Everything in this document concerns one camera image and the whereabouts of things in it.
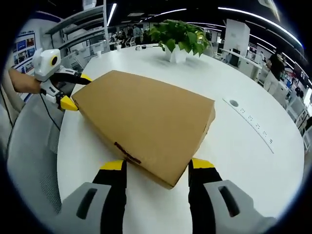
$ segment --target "cable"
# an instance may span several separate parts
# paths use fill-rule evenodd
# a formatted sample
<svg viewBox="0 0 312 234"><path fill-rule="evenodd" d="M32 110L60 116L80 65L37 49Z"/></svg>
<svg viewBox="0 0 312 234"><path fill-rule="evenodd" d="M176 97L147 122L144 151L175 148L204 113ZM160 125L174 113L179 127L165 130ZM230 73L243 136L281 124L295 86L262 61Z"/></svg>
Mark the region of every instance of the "cable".
<svg viewBox="0 0 312 234"><path fill-rule="evenodd" d="M6 102L5 102L4 95L3 95L3 92L2 92L1 87L0 87L0 93L1 93L1 96L2 96L2 98L3 98L3 102L4 102L4 105L5 105L6 111L7 111L7 113L8 113L8 116L9 116L10 124L11 124L11 126L13 127L13 121L12 121L11 116L10 116L9 108L8 108L8 106L6 105Z"/></svg>
<svg viewBox="0 0 312 234"><path fill-rule="evenodd" d="M41 100L42 100L42 102L43 102L43 104L44 104L44 107L45 107L45 109L46 109L46 111L47 111L47 113L48 113L50 119L51 119L52 122L55 124L55 126L58 128L58 130L60 131L60 128L58 127L57 123L55 123L54 119L50 116L50 112L49 112L49 110L48 110L48 107L47 107L47 105L45 104L45 101L43 100L43 97L42 97L41 94L40 94L40 97L41 97Z"/></svg>

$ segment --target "round white table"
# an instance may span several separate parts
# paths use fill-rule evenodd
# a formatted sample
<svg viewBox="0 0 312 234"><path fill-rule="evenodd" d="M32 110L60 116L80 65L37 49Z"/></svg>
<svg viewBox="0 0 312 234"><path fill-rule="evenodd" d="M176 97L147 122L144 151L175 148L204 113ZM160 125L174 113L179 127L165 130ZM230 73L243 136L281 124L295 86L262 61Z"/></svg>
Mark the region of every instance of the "round white table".
<svg viewBox="0 0 312 234"><path fill-rule="evenodd" d="M303 140L291 118L262 87L216 59L189 55L185 64L173 64L164 56L160 48L129 47L92 58L84 73L96 79L119 70L214 99L216 118L195 157L213 163L223 180L250 195L262 215L279 217L295 197L303 174ZM76 85L73 93L82 87ZM223 98L236 100L261 123L274 139L274 154ZM57 165L62 201L82 183L92 182L105 162L116 159L80 112L66 111ZM167 190L128 164L124 233L192 233L188 192L188 170Z"/></svg>

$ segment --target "ceiling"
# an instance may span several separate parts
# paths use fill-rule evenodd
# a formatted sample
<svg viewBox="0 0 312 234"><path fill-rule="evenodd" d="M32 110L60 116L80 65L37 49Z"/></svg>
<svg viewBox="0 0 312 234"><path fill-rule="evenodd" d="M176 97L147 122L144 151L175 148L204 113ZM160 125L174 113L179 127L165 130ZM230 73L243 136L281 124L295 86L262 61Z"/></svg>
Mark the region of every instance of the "ceiling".
<svg viewBox="0 0 312 234"><path fill-rule="evenodd" d="M183 2L181 0L158 0L158 1L145 1L145 0L106 0L107 1L107 15L109 15L113 3L117 3L115 13L112 17L110 26L121 24L122 21L131 20L130 23L139 22L140 20L149 17L149 14L160 14L163 12L187 8L185 11L179 11L153 17L149 20L143 20L143 22L160 22L165 19L182 20L186 22L204 22L213 23L218 25L225 25L226 19L238 20L245 22L251 30L251 34L259 38L264 39L270 44L282 49L292 60L296 61L300 66L308 73L312 78L312 68L308 63L309 58L312 58L312 46L310 43L310 33L307 28L306 16L309 15L307 10L302 9L304 5L303 0L282 1L274 0L278 9L279 19L272 12L272 10L266 6L263 6L260 2L269 2L271 0L218 0L218 1L188 1ZM103 5L103 0L97 0L97 6ZM290 36L280 31L276 27L269 23L257 19L253 16L245 15L242 13L219 10L218 7L227 7L233 9L239 9L246 12L251 12L256 15L267 18L278 25L285 28L291 34L293 34L304 45L304 49L296 43ZM82 0L42 0L38 6L38 10L48 12L61 18L66 18L79 11L82 11ZM129 17L130 13L142 12L142 16ZM273 48L256 39L250 37L250 41L253 44L260 43L267 48L273 50Z"/></svg>

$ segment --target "potted plant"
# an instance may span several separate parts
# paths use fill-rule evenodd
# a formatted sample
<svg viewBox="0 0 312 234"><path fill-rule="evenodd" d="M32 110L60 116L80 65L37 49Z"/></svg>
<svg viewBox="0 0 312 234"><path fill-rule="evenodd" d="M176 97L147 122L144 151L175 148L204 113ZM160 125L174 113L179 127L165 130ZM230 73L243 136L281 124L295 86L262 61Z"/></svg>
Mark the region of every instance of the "potted plant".
<svg viewBox="0 0 312 234"><path fill-rule="evenodd" d="M185 62L187 54L199 56L209 46L205 32L194 25L167 19L150 30L152 40L157 41L170 62Z"/></svg>

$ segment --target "human arm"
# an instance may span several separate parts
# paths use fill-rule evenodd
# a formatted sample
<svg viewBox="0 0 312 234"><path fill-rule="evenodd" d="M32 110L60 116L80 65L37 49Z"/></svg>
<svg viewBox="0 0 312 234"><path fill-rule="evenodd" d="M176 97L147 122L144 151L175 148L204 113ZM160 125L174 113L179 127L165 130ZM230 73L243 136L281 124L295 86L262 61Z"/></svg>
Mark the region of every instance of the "human arm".
<svg viewBox="0 0 312 234"><path fill-rule="evenodd" d="M13 68L9 69L10 79L16 92L19 93L40 93L40 82L34 77L23 74Z"/></svg>

